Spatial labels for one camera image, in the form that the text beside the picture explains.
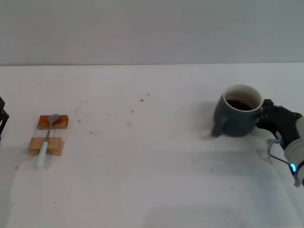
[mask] dark gray mug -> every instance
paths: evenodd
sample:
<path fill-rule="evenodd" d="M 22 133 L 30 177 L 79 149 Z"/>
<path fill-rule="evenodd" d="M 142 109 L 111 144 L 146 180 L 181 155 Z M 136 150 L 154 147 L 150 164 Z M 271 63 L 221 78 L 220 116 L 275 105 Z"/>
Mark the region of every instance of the dark gray mug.
<path fill-rule="evenodd" d="M 211 135 L 226 134 L 242 137 L 250 133 L 261 114 L 262 97 L 247 85 L 233 85 L 220 97 L 214 111 L 214 127 Z"/>

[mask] spoon handle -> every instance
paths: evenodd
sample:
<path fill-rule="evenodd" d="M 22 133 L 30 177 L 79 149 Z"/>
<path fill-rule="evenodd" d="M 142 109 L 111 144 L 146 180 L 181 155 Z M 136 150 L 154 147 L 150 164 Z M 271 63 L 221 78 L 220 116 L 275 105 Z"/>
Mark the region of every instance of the spoon handle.
<path fill-rule="evenodd" d="M 45 156 L 47 153 L 47 148 L 48 148 L 48 142 L 44 141 L 42 144 L 42 147 L 40 149 L 40 152 L 38 154 L 38 158 L 37 158 L 37 166 L 38 167 L 42 167 L 44 165 L 44 160 L 45 160 Z"/>

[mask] mug rim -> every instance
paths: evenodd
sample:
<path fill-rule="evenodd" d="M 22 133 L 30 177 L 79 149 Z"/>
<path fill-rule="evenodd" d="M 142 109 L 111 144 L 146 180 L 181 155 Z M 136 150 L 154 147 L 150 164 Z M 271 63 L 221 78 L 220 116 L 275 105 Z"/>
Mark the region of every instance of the mug rim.
<path fill-rule="evenodd" d="M 248 110 L 248 111 L 239 110 L 239 109 L 236 109 L 236 108 L 232 107 L 230 104 L 228 104 L 228 102 L 227 102 L 227 100 L 226 100 L 226 98 L 225 98 L 225 95 L 226 95 L 226 92 L 227 92 L 228 90 L 232 89 L 233 87 L 243 87 L 243 88 L 245 87 L 245 88 L 249 88 L 249 89 L 253 90 L 253 91 L 258 95 L 258 97 L 259 97 L 259 99 L 260 99 L 260 104 L 259 104 L 259 106 L 256 107 L 255 109 Z M 248 113 L 248 112 L 256 111 L 256 110 L 260 109 L 260 108 L 262 107 L 262 104 L 263 104 L 263 99 L 262 99 L 261 94 L 260 94 L 255 88 L 253 88 L 253 87 L 251 87 L 251 86 L 248 86 L 248 85 L 245 85 L 245 84 L 237 84 L 237 85 L 232 85 L 232 86 L 228 87 L 228 88 L 223 92 L 223 95 L 222 95 L 222 96 L 223 96 L 223 99 L 224 99 L 225 103 L 226 103 L 229 107 L 231 107 L 231 108 L 233 108 L 233 109 L 235 109 L 235 110 L 237 110 L 237 111 L 240 111 L 240 112 L 246 112 L 246 113 Z"/>

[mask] gray wall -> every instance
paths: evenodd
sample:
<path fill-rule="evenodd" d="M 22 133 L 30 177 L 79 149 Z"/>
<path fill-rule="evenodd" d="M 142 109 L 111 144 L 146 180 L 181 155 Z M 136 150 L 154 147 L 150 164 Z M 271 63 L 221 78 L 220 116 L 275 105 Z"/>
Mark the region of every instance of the gray wall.
<path fill-rule="evenodd" d="M 0 65 L 304 61 L 304 0 L 0 0 Z"/>

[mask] mug handle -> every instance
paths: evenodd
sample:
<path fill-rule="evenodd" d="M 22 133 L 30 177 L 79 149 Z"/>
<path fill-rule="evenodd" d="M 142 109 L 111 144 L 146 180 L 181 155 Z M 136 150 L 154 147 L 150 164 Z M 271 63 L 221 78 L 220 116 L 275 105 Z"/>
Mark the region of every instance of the mug handle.
<path fill-rule="evenodd" d="M 211 132 L 211 135 L 213 137 L 217 138 L 221 134 L 223 134 L 223 128 L 228 119 L 229 119 L 228 116 L 222 116 L 217 121 L 214 122 L 214 126 Z"/>

